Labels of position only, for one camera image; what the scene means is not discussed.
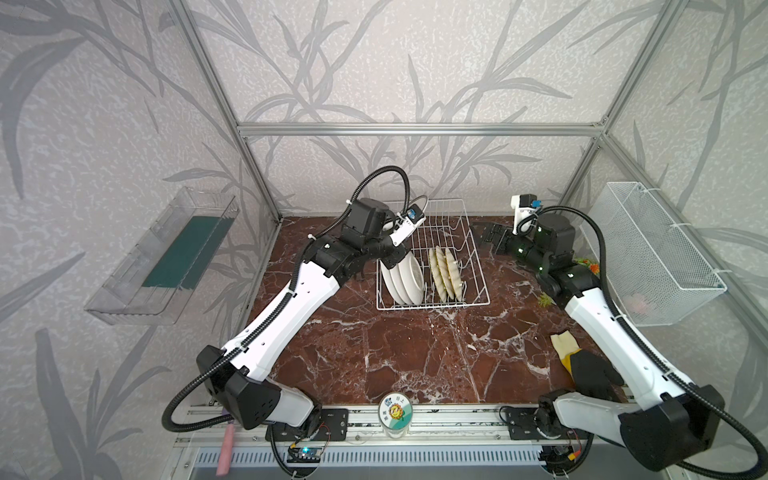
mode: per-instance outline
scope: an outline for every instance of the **dish rack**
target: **dish rack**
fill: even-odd
[[[385,202],[392,211],[402,209],[402,200]],[[491,298],[488,286],[480,267],[475,238],[469,228],[469,218],[460,198],[429,200],[424,208],[426,221],[416,228],[406,241],[414,257],[422,266],[424,275],[425,299],[420,305],[398,305],[389,295],[384,284],[381,264],[376,262],[376,309],[378,310],[425,310],[463,306],[488,305]],[[448,248],[456,259],[461,272],[463,300],[450,300],[443,303],[435,289],[432,272],[429,269],[430,248]]]

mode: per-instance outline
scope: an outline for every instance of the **metal rail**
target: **metal rail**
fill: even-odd
[[[242,123],[243,137],[270,136],[447,136],[473,137],[594,137],[603,127],[596,124],[390,124],[390,123]]]

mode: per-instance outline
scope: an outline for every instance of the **leaf pattern wallpaper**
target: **leaf pattern wallpaper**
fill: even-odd
[[[611,129],[632,159],[768,306],[768,2],[689,2]],[[572,201],[588,209],[606,181],[628,180],[598,154]],[[647,338],[768,441],[768,355],[719,297]],[[694,463],[735,471],[754,454],[730,427]]]
[[[599,121],[662,2],[312,3],[189,2],[240,122]],[[250,139],[287,214],[340,212],[381,164],[419,193],[502,213],[511,192],[563,190],[587,142]],[[397,198],[388,180],[369,194]]]
[[[187,0],[240,122],[599,121],[663,3]],[[768,190],[767,5],[688,2],[613,132],[762,298],[768,230],[759,209],[737,213],[735,193]],[[156,478],[174,437],[161,410],[199,348],[237,328],[275,223],[163,2],[4,0],[0,32],[0,421],[13,438],[0,442],[0,476]],[[285,214],[342,210],[384,164],[471,212],[507,212],[515,191],[554,203],[588,140],[248,139]],[[734,151],[754,171],[731,168]],[[575,203],[620,179],[601,153]],[[88,315],[182,186],[240,205],[183,316],[147,327]],[[383,177],[368,193],[401,188]],[[726,393],[735,415],[768,425],[765,352],[723,302],[654,328],[662,352]],[[728,429],[717,442],[702,462],[746,455]]]
[[[8,0],[0,47],[0,477],[157,478],[160,413],[249,309],[275,223],[163,2]],[[182,186],[240,206],[182,317],[87,314]]]

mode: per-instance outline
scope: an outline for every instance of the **marble countertop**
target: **marble countertop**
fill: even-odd
[[[254,318],[288,283],[293,256],[329,218],[286,218],[254,303]],[[470,220],[509,223],[511,218]],[[415,403],[536,403],[573,387],[549,336],[570,330],[598,349],[556,306],[538,305],[532,273],[508,257],[478,251],[491,304],[443,310],[376,309],[376,267],[350,280],[312,315],[273,368],[272,377],[324,404],[376,403],[403,392]]]

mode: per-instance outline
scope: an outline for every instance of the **clear plastic container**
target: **clear plastic container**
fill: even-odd
[[[85,310],[111,325],[173,325],[239,212],[232,194],[183,187]]]

